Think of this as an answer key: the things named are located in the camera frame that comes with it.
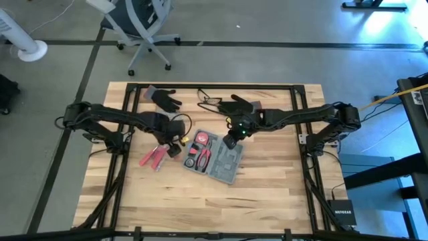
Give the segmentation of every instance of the yellow cable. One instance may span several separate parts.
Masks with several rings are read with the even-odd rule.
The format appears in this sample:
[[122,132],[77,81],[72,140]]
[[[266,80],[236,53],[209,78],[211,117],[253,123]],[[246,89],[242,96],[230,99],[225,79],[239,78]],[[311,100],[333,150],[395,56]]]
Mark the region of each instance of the yellow cable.
[[376,100],[376,101],[372,102],[371,104],[366,105],[366,106],[364,106],[364,107],[360,108],[360,109],[359,109],[359,111],[363,111],[363,110],[367,109],[367,108],[368,108],[368,107],[370,107],[370,106],[374,106],[375,104],[378,104],[378,103],[380,103],[380,102],[382,102],[382,101],[385,101],[385,100],[389,100],[390,98],[394,98],[394,97],[396,97],[396,96],[400,96],[400,95],[403,95],[403,94],[407,94],[407,93],[410,93],[410,92],[412,92],[412,91],[422,90],[423,88],[428,88],[428,84],[424,84],[424,85],[422,85],[422,86],[420,86],[420,87],[416,87],[416,88],[412,88],[412,89],[410,89],[410,90],[405,90],[405,91],[402,91],[402,92],[398,92],[398,93],[396,93],[396,94],[392,94],[392,95],[390,95],[390,96],[387,96],[387,97],[384,97],[384,98],[382,98],[382,99]]

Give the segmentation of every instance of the wooden table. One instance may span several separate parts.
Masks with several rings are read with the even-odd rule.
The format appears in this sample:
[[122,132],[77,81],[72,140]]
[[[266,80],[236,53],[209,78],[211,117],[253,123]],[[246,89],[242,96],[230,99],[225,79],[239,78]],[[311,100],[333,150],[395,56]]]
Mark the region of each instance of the wooden table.
[[[104,105],[122,108],[126,85],[126,82],[111,82]],[[321,85],[307,84],[305,89],[309,107],[324,104]],[[284,90],[205,91],[211,97],[230,99],[231,94],[237,94],[248,101],[260,100],[264,108],[292,109],[290,93]],[[197,129],[226,135],[225,117],[199,108],[195,89],[177,89],[173,98],[183,102],[181,112],[193,119],[190,138]],[[155,109],[155,104],[141,94],[138,112]],[[103,125],[113,131],[117,128],[112,123]],[[312,126],[317,133],[326,123]],[[245,149],[237,178],[233,185],[227,185],[183,168],[181,158],[185,151],[175,159],[168,157],[159,172],[154,172],[150,165],[140,167],[138,162],[157,142],[152,135],[137,130],[132,138],[116,229],[133,231],[135,226],[141,226],[147,232],[284,233],[284,228],[289,228],[294,234],[312,233],[295,126],[272,133],[260,132],[240,144]],[[104,148],[94,145],[92,151]],[[325,150],[336,154],[331,147]],[[330,155],[319,160],[329,199],[331,189],[343,183],[341,168]],[[74,226],[81,224],[101,200],[109,164],[107,153],[90,158]],[[334,194],[336,199],[346,199],[344,185],[337,187]],[[318,226],[323,228],[320,206],[315,198],[314,202]]]

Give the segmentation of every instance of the concrete floor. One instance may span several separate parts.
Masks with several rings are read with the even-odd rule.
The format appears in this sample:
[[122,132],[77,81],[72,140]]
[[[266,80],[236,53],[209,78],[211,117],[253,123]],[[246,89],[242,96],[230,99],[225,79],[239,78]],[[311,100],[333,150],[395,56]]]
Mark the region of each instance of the concrete floor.
[[[179,33],[183,41],[351,44],[424,41],[408,13],[343,11],[341,2],[175,0],[171,19],[161,31]],[[70,3],[71,0],[2,0],[0,7],[14,12],[19,24],[31,31]],[[33,37],[95,40],[101,19],[95,9],[83,0],[76,0],[63,16],[34,32]],[[112,39],[117,36],[106,32],[104,40]],[[15,101],[13,112],[0,118],[3,193],[0,235],[20,234],[27,229],[61,134],[53,121],[73,101],[92,50],[92,46],[50,46],[46,57],[28,64],[16,59],[16,50],[10,56],[9,47],[0,48],[0,73],[17,81],[23,94]],[[163,69],[164,64],[155,55],[148,55],[136,68],[136,76],[129,77],[126,67],[135,50],[126,48],[119,52],[114,46],[102,46],[84,100],[102,102],[109,81],[277,82],[322,84],[327,102],[341,100],[364,106],[374,95],[392,93],[397,79],[428,70],[427,56],[416,50],[171,46],[160,47],[173,65],[170,72]],[[406,119],[402,107],[371,119],[343,141],[342,152],[398,159],[419,151],[409,124],[364,151]],[[72,135],[40,232],[70,228],[90,147],[91,143],[79,132]],[[367,234],[407,235],[402,221],[387,221],[385,215],[389,214],[361,211],[359,230]],[[365,220],[377,224],[367,225]],[[426,223],[421,224],[422,229],[426,227]]]

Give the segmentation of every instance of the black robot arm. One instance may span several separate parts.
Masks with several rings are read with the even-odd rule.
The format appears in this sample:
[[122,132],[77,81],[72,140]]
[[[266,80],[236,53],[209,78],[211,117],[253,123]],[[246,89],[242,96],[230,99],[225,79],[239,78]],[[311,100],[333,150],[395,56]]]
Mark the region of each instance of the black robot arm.
[[173,157],[180,153],[181,148],[173,143],[185,134],[185,124],[182,120],[170,121],[169,118],[157,112],[133,113],[101,104],[80,102],[70,104],[64,114],[63,126],[66,129],[82,129],[88,133],[84,137],[90,141],[104,141],[107,152],[123,154],[127,148],[125,141],[128,135],[118,131],[110,131],[99,121],[133,125],[141,131],[153,134],[161,145],[168,144],[168,154]]
[[237,109],[229,118],[229,132],[223,140],[230,149],[238,141],[259,131],[276,131],[293,124],[328,122],[329,125],[319,133],[306,137],[306,151],[315,155],[322,155],[324,144],[337,140],[340,133],[353,132],[361,127],[358,109],[341,102],[291,111],[259,109],[250,113]]

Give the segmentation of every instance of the white office chair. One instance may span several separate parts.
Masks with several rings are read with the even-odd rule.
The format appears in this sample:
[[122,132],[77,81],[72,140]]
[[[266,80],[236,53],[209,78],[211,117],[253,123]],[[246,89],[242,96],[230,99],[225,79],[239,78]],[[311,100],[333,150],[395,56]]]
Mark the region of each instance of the white office chair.
[[168,14],[173,9],[171,0],[86,0],[88,4],[104,14],[101,27],[113,29],[120,36],[118,49],[125,46],[140,45],[129,63],[128,75],[135,75],[135,64],[145,51],[154,51],[163,61],[165,70],[171,69],[170,62],[163,56],[154,43],[159,41],[175,41],[181,44],[178,34],[156,35],[163,26]]

